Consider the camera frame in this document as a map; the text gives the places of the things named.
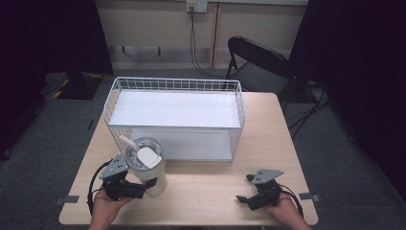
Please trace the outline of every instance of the gray carpet floor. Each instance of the gray carpet floor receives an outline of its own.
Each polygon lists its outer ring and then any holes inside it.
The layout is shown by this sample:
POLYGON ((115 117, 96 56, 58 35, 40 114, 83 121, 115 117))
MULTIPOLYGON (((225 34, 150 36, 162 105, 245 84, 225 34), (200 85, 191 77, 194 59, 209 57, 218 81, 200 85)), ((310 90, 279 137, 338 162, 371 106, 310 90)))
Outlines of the gray carpet floor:
MULTIPOLYGON (((210 70, 224 75, 225 70, 210 70)), ((118 70, 115 76, 207 78, 194 69, 118 70)), ((48 76, 49 88, 63 78, 48 76)), ((40 113, 0 162, 0 229, 86 229, 58 222, 66 196, 94 132, 114 78, 104 78, 92 101, 57 100, 47 94, 40 113)), ((319 87, 314 87, 316 97, 319 87)), ((312 103, 292 103, 285 115, 292 126, 312 103)), ((328 103, 293 139, 319 222, 313 229, 406 229, 406 208, 374 162, 351 141, 351 130, 328 103)))

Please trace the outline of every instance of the white wire basket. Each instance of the white wire basket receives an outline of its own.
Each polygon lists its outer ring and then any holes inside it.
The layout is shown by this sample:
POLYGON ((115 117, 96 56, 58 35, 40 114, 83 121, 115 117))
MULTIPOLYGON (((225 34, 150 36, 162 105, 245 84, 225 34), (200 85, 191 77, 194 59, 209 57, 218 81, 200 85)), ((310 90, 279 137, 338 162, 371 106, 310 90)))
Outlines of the white wire basket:
POLYGON ((168 160, 232 161, 245 122, 237 80, 117 77, 103 115, 122 153, 151 137, 168 160))

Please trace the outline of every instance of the wall outlet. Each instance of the wall outlet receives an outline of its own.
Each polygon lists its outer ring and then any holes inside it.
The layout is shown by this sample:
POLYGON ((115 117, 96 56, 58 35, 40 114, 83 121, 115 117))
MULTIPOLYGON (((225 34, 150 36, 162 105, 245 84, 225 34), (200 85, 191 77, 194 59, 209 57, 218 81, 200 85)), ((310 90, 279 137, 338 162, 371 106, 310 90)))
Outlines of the wall outlet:
POLYGON ((186 1, 186 12, 207 12, 207 1, 186 1))

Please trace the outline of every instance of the black chair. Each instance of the black chair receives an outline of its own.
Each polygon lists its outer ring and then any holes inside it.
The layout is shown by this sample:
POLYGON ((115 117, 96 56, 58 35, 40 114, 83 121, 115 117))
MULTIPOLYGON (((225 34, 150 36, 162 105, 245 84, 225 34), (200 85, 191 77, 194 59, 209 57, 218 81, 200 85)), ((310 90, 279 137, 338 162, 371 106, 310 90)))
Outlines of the black chair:
POLYGON ((238 80, 243 91, 275 93, 284 113, 295 81, 287 59, 242 36, 231 37, 228 47, 231 60, 226 79, 238 80), (238 68, 236 56, 247 62, 238 68))

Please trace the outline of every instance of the table top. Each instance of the table top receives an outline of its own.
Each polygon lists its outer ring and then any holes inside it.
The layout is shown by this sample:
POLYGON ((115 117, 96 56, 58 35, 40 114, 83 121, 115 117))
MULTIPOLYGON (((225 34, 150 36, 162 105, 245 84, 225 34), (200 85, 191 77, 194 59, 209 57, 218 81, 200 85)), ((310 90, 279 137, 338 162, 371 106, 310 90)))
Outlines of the table top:
MULTIPOLYGON (((296 195, 308 193, 302 167, 288 132, 278 99, 270 93, 243 93, 245 126, 233 162, 167 161, 168 186, 160 195, 148 194, 122 208, 113 222, 126 226, 269 226, 278 222, 259 209, 251 211, 236 196, 251 197, 256 187, 246 174, 257 169, 282 170, 276 180, 296 195)), ((83 157, 69 196, 78 203, 65 203, 59 221, 88 225, 88 187, 96 169, 113 158, 119 149, 101 117, 83 157)), ((139 183, 131 173, 126 179, 139 183)), ((102 181, 97 179, 94 189, 102 181)), ((318 221, 313 201, 301 200, 304 219, 318 221)))

